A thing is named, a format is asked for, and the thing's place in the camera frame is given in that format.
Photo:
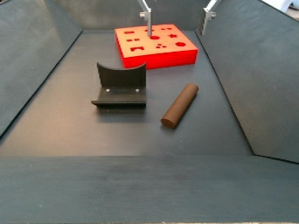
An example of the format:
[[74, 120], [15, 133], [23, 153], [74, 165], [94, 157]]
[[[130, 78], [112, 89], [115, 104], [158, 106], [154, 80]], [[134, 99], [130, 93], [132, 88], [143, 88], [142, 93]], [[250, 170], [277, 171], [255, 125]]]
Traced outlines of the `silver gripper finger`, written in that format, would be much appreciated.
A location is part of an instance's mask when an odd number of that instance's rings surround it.
[[217, 17], [217, 13], [213, 11], [217, 3], [219, 0], [210, 0], [209, 5], [203, 8], [205, 11], [205, 19], [203, 19], [203, 24], [202, 24], [202, 29], [201, 29], [201, 35], [205, 35], [209, 22]]
[[140, 18], [147, 22], [147, 36], [152, 36], [152, 9], [150, 8], [146, 0], [138, 0], [142, 12], [139, 13]]

